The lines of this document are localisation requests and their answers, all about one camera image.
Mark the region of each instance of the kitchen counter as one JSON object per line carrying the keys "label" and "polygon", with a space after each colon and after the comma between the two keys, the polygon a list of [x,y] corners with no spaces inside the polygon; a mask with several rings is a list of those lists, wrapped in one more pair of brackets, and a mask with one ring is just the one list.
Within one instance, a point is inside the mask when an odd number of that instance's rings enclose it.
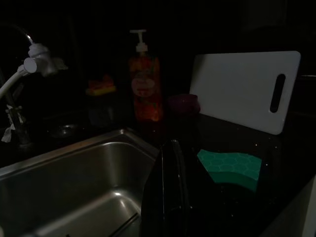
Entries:
{"label": "kitchen counter", "polygon": [[250,154],[262,160],[256,192],[220,185],[231,202],[228,206],[230,221],[244,236],[258,236],[316,172],[315,118],[289,114],[284,131],[278,136],[204,115],[169,118],[161,123],[139,124],[121,120],[105,128],[91,126],[85,111],[80,112],[80,118],[82,129],[70,138],[53,139],[47,135],[47,130],[34,129],[34,136],[40,139],[27,152],[16,149],[14,143],[1,144],[0,167],[124,126],[131,127],[157,147],[166,139],[176,137],[190,143],[196,152],[204,149]]}

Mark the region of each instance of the faucet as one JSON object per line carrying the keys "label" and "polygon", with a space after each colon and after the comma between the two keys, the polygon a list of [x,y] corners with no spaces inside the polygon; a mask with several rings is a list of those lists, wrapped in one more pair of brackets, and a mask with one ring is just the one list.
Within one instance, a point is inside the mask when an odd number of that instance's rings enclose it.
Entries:
{"label": "faucet", "polygon": [[8,91],[15,82],[21,77],[29,74],[40,72],[42,76],[46,77],[58,72],[52,59],[50,58],[50,52],[47,47],[41,43],[34,43],[30,35],[21,27],[15,24],[0,23],[0,26],[11,27],[19,31],[30,43],[29,57],[24,60],[24,63],[18,67],[17,72],[13,74],[8,80],[5,80],[2,70],[0,69],[0,99],[5,96],[7,104],[10,108],[7,110],[11,117],[12,123],[15,127],[15,133],[17,134],[21,148],[27,148],[31,146],[31,140],[26,130],[25,125],[20,119],[21,107],[15,105],[14,99],[10,91]]}

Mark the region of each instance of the stainless steel sink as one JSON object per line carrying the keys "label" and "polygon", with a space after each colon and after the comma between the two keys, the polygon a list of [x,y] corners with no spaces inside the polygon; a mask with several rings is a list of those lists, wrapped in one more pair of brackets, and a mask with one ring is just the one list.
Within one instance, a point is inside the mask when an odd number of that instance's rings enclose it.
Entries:
{"label": "stainless steel sink", "polygon": [[0,169],[5,237],[138,236],[157,154],[118,130]]}

